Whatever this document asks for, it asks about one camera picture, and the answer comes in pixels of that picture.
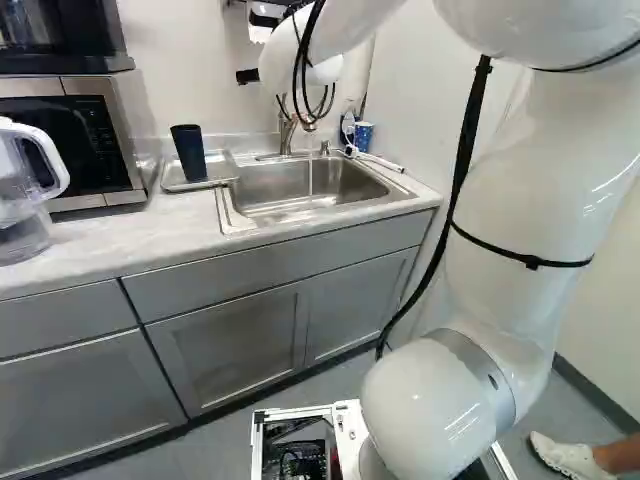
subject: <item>kitchen sink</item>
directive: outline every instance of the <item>kitchen sink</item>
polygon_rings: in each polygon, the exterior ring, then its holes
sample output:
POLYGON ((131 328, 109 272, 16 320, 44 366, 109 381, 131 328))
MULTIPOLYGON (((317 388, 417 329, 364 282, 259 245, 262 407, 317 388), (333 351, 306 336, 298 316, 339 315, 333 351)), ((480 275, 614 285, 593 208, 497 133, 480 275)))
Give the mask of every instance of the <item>kitchen sink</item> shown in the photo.
POLYGON ((216 189, 224 233, 415 197, 365 163, 339 155, 260 158, 239 161, 238 180, 216 189))

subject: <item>blue mug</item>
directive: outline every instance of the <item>blue mug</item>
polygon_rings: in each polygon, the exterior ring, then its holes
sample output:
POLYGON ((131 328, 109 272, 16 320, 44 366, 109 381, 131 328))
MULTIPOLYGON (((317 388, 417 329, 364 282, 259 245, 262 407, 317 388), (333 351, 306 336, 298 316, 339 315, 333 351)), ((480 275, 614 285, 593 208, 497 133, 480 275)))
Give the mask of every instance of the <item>blue mug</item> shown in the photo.
POLYGON ((373 123, 356 122, 354 144, 363 153, 369 153, 369 145, 373 136, 373 123))

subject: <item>pitcher handle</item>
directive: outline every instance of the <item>pitcher handle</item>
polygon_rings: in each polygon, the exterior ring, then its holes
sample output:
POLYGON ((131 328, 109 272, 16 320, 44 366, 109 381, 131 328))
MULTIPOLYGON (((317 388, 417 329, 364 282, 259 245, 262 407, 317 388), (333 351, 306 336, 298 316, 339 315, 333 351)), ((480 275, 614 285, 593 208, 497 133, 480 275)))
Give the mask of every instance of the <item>pitcher handle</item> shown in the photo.
POLYGON ((0 117, 0 133, 5 132, 12 134, 14 137, 30 140, 40 148, 54 181, 53 186, 50 188, 42 188, 40 185, 36 185, 43 201, 57 197, 67 189, 71 180, 69 171, 49 135, 39 128, 15 123, 7 117, 0 117))

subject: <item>microwave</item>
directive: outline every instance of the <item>microwave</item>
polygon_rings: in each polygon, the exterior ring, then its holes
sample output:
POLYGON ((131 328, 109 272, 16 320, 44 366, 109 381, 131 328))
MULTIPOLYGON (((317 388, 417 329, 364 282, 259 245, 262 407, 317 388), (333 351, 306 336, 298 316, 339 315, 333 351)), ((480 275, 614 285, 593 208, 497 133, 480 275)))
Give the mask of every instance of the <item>microwave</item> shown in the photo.
MULTIPOLYGON (((45 131, 58 148, 71 182, 50 212, 146 202, 160 150, 139 71, 0 77, 0 115, 45 131)), ((51 185, 38 147, 18 141, 36 179, 51 185)))

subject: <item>cabinet drawer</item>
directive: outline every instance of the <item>cabinet drawer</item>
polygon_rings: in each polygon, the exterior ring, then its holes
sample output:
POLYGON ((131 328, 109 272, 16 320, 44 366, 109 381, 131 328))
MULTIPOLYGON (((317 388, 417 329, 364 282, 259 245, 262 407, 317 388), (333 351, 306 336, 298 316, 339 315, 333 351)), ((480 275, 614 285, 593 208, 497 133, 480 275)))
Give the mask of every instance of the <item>cabinet drawer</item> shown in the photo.
POLYGON ((0 358, 135 327, 116 280, 0 302, 0 358))
POLYGON ((422 243, 419 212, 123 278, 143 322, 213 305, 422 243))
POLYGON ((139 329, 0 362, 0 478, 65 465, 185 421, 139 329))

